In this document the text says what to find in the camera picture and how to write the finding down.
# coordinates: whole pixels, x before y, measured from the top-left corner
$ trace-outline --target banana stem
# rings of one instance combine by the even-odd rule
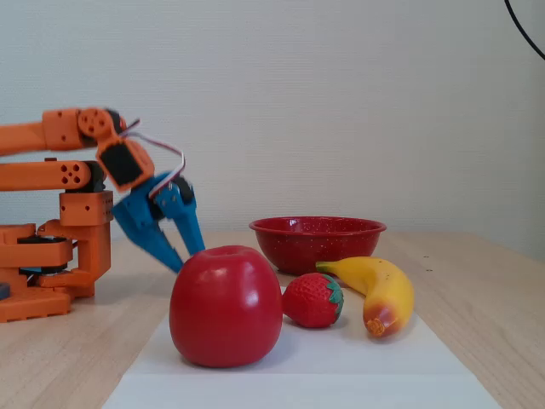
[[[316,269],[319,273],[333,273],[332,262],[316,262]]]

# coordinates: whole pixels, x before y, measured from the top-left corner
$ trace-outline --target white cable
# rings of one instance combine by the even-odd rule
[[[157,185],[155,185],[152,188],[152,190],[150,190],[150,193],[147,196],[148,198],[153,199],[163,187],[167,186],[170,182],[172,182],[186,168],[186,155],[184,155],[184,153],[177,147],[174,147],[158,139],[150,138],[149,136],[143,135],[140,132],[136,132],[132,130],[139,123],[140,123],[140,120],[136,119],[131,125],[127,127],[126,130],[124,130],[121,134],[119,134],[119,136],[121,136],[122,138],[142,139],[143,141],[151,143],[152,145],[155,145],[156,147],[161,147],[162,149],[171,151],[172,153],[175,153],[181,157],[181,163],[178,166],[176,166],[176,168],[172,170],[166,177],[164,177],[162,181],[160,181]]]

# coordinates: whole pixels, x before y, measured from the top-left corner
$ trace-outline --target wire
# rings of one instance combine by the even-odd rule
[[[160,141],[158,139],[153,139],[149,136],[143,135],[140,132],[137,132],[135,130],[132,130],[136,125],[140,123],[139,119],[136,119],[132,124],[130,124],[126,130],[124,130],[119,136],[122,138],[139,138],[143,141],[146,141],[152,145],[155,145],[156,147],[161,147],[162,149],[171,151],[172,153],[175,153],[176,155],[181,157],[181,163],[174,168],[166,177],[163,178],[157,185],[155,185],[152,190],[150,190],[150,193],[147,195],[150,199],[153,199],[159,191],[167,186],[169,183],[171,183],[185,168],[186,168],[186,155],[178,149],[177,147],[174,147],[168,143],[165,143],[163,141]]]
[[[517,19],[517,16],[514,14],[513,8],[511,7],[511,3],[509,2],[509,0],[505,0],[505,5],[508,8],[508,12],[511,15],[511,18],[513,19],[513,23],[519,29],[520,34],[522,34],[522,37],[524,37],[528,44],[534,49],[534,51],[536,51],[537,54],[545,60],[545,54],[539,49],[539,47],[536,46],[533,41],[531,41],[531,38],[528,36],[528,34],[526,34],[525,29],[522,28],[522,26],[520,25],[519,19]]]

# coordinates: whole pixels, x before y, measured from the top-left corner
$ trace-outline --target toy banana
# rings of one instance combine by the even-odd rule
[[[321,273],[336,275],[365,295],[364,324],[373,337],[401,331],[412,315],[415,291],[397,266],[375,257],[349,257],[338,262],[317,262]]]

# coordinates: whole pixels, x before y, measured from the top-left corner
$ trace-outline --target fake fruit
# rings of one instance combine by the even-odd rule
[[[415,291],[397,266],[375,257],[349,257],[339,262],[317,262],[318,271],[332,273],[365,295],[364,324],[373,337],[401,331],[412,315]]]
[[[324,328],[334,324],[342,311],[341,287],[329,275],[303,274],[282,295],[284,314],[300,326]]]
[[[280,284],[258,251],[228,245],[200,251],[176,278],[169,325],[193,364],[247,365],[273,349],[282,326]]]

